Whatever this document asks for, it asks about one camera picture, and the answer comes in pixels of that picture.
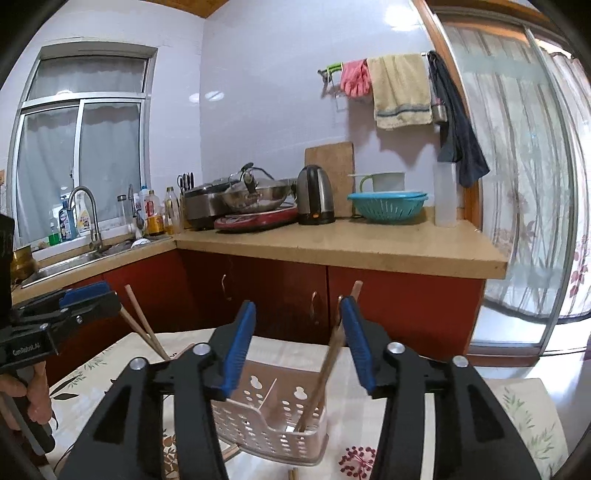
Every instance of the wooden countertop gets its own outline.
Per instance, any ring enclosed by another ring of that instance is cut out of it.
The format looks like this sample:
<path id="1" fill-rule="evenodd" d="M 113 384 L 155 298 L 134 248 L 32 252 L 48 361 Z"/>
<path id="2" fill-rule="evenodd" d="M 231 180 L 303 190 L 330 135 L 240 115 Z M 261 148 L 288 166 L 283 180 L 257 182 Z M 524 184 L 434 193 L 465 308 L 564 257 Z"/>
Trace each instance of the wooden countertop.
<path id="1" fill-rule="evenodd" d="M 258 233 L 185 231 L 12 292 L 14 304 L 175 248 L 334 267 L 462 278 L 504 278 L 506 258 L 466 220 L 455 228 L 376 225 L 339 220 L 328 225 L 287 225 Z"/>

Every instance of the person's hand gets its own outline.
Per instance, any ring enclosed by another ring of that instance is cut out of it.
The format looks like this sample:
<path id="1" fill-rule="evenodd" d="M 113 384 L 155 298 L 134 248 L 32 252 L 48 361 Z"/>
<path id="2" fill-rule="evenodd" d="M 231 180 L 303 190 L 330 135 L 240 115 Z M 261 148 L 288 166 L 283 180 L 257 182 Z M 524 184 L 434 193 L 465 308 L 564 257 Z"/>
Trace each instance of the person's hand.
<path id="1" fill-rule="evenodd" d="M 10 397 L 24 397 L 26 395 L 31 403 L 27 411 L 29 418 L 44 425 L 51 420 L 51 399 L 45 373 L 45 362 L 36 364 L 34 369 L 35 375 L 28 388 L 12 375 L 0 375 L 0 392 L 4 392 Z M 0 414 L 10 429 L 20 430 L 17 421 L 2 401 L 2 397 L 0 397 Z"/>

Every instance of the wooden ceiling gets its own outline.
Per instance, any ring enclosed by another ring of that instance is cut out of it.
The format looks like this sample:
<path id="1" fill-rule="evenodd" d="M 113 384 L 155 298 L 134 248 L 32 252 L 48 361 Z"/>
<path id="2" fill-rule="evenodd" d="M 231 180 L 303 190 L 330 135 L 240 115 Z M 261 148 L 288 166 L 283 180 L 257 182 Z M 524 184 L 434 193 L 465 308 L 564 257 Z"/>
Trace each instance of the wooden ceiling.
<path id="1" fill-rule="evenodd" d="M 166 5 L 167 7 L 178 8 L 190 14 L 202 18 L 209 17 L 228 0 L 144 0 L 154 4 Z"/>

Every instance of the blue colander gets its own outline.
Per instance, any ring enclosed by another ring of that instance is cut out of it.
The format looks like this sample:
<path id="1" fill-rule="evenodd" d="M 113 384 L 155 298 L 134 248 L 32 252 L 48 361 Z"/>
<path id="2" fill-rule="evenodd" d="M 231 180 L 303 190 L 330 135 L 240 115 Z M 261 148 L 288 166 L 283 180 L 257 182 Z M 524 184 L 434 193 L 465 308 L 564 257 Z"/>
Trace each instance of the blue colander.
<path id="1" fill-rule="evenodd" d="M 365 218 L 378 223 L 409 220 L 423 208 L 428 199 L 424 192 L 367 192 L 351 193 L 355 209 Z"/>

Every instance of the white mug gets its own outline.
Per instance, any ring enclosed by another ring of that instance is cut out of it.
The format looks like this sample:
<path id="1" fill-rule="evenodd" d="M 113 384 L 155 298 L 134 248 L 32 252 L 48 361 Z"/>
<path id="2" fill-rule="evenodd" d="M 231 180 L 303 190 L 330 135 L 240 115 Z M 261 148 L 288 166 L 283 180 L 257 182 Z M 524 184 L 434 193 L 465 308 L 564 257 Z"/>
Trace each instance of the white mug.
<path id="1" fill-rule="evenodd" d="M 359 191 L 363 191 L 363 183 L 367 179 L 372 179 L 374 192 L 392 192 L 404 190 L 404 173 L 402 172 L 384 172 L 366 175 L 359 183 Z"/>

